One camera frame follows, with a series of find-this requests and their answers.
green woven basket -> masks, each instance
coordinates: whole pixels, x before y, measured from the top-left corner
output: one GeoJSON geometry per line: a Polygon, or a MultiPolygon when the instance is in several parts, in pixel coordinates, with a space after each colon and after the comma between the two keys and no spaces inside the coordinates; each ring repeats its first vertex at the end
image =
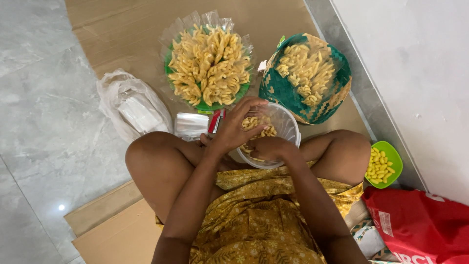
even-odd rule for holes
{"type": "Polygon", "coordinates": [[[352,72],[345,56],[334,46],[327,44],[319,38],[306,33],[296,34],[283,41],[270,60],[264,71],[264,76],[259,88],[259,97],[271,102],[280,104],[293,113],[296,120],[304,124],[320,124],[331,117],[346,98],[350,86],[352,85],[352,72]],[[322,101],[311,108],[302,103],[303,97],[296,88],[287,80],[287,76],[282,78],[275,70],[279,63],[284,48],[296,43],[303,43],[310,46],[319,45],[331,50],[331,57],[341,68],[337,71],[334,85],[330,88],[329,95],[323,96],[322,101]]]}
{"type": "MultiPolygon", "coordinates": [[[[207,27],[205,25],[202,26],[203,30],[205,31],[205,33],[210,33],[210,30],[207,29],[207,27]]],[[[187,29],[187,32],[189,32],[190,34],[192,34],[192,32],[195,30],[194,27],[191,27],[191,28],[188,28],[187,29]]],[[[181,35],[178,34],[178,36],[176,37],[176,42],[179,43],[181,41],[181,35]]],[[[169,50],[165,56],[165,74],[166,76],[168,76],[168,74],[170,73],[173,73],[173,69],[171,69],[168,65],[169,63],[171,62],[171,59],[173,58],[172,56],[172,53],[173,53],[173,45],[171,44],[169,46],[169,50]]],[[[251,80],[252,80],[252,72],[253,72],[253,69],[254,67],[253,66],[250,66],[249,68],[247,68],[246,70],[249,72],[250,74],[250,77],[249,77],[249,82],[248,83],[245,83],[245,84],[242,84],[240,85],[241,88],[239,89],[238,93],[236,93],[236,100],[234,101],[234,103],[236,103],[237,101],[239,101],[243,96],[244,94],[248,91],[249,89],[249,86],[251,84],[251,80]]],[[[171,87],[171,89],[174,91],[175,90],[175,87],[174,87],[174,84],[173,82],[168,78],[168,83],[169,83],[169,86],[171,87]]],[[[212,104],[212,106],[208,106],[207,103],[205,103],[204,99],[203,98],[200,98],[200,103],[198,105],[195,106],[196,109],[198,110],[203,110],[203,111],[214,111],[214,110],[217,110],[217,109],[221,109],[223,108],[223,104],[220,105],[220,103],[218,102],[214,102],[212,104]]]]}

snack pieces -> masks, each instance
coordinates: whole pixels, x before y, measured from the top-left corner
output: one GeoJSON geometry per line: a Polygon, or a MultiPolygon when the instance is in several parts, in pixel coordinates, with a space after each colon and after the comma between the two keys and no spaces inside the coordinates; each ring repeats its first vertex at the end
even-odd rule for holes
{"type": "Polygon", "coordinates": [[[380,182],[387,183],[387,178],[396,171],[390,166],[393,163],[387,160],[386,152],[379,151],[377,148],[371,148],[370,163],[365,173],[365,177],[374,184],[380,182]]]}
{"type": "MultiPolygon", "coordinates": [[[[242,128],[243,128],[244,131],[248,131],[248,130],[251,130],[251,129],[255,128],[259,124],[267,124],[269,127],[267,129],[262,130],[262,132],[259,135],[254,136],[250,140],[261,138],[261,137],[275,137],[275,136],[277,136],[277,131],[275,130],[275,127],[270,123],[270,119],[268,117],[267,118],[260,118],[260,119],[257,116],[247,117],[242,121],[242,128]]],[[[245,153],[248,153],[248,154],[252,152],[252,149],[248,149],[248,144],[247,143],[244,143],[239,148],[242,151],[244,151],[245,153]]],[[[251,157],[251,159],[257,160],[257,161],[262,161],[262,162],[264,161],[264,160],[256,159],[256,158],[253,158],[253,157],[251,157]]]]}
{"type": "Polygon", "coordinates": [[[302,103],[315,107],[321,102],[335,78],[335,67],[326,48],[311,49],[305,44],[294,44],[283,51],[280,63],[275,68],[283,78],[287,77],[302,103]]]}
{"type": "Polygon", "coordinates": [[[174,84],[174,94],[193,106],[203,100],[229,105],[236,100],[242,84],[249,82],[246,70],[251,65],[240,35],[227,27],[197,26],[189,33],[180,33],[181,41],[173,39],[172,59],[168,64],[174,72],[168,74],[174,84]]]}

person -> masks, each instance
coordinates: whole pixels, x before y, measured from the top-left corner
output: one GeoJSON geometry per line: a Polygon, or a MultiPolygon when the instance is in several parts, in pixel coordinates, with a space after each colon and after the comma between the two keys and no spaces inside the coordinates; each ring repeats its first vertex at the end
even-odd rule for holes
{"type": "Polygon", "coordinates": [[[250,140],[250,111],[268,102],[245,97],[203,148],[165,132],[135,140],[127,168],[164,223],[152,264],[365,264],[343,217],[363,192],[370,143],[339,130],[297,148],[280,137],[250,140]],[[286,166],[259,170],[226,153],[249,142],[252,157],[286,166]]]}

leg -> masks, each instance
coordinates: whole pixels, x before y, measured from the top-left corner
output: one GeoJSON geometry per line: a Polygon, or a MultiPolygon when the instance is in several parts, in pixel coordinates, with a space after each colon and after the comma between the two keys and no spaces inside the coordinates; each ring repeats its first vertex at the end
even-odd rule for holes
{"type": "MultiPolygon", "coordinates": [[[[203,154],[202,148],[165,132],[148,133],[130,144],[125,163],[132,179],[161,222],[203,154]]],[[[213,185],[211,201],[224,194],[213,185]]]]}
{"type": "Polygon", "coordinates": [[[371,145],[362,134],[335,130],[302,143],[300,151],[306,161],[318,160],[311,167],[316,177],[355,186],[363,181],[371,145]]]}

yellow patterned fabric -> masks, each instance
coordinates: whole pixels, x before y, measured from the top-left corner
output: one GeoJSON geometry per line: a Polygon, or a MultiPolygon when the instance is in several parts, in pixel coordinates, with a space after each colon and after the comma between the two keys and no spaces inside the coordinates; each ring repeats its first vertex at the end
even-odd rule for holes
{"type": "MultiPolygon", "coordinates": [[[[363,193],[362,184],[318,180],[342,217],[363,193]]],[[[299,211],[286,167],[219,172],[217,185],[228,193],[208,206],[192,244],[191,264],[325,263],[299,211]]]]}

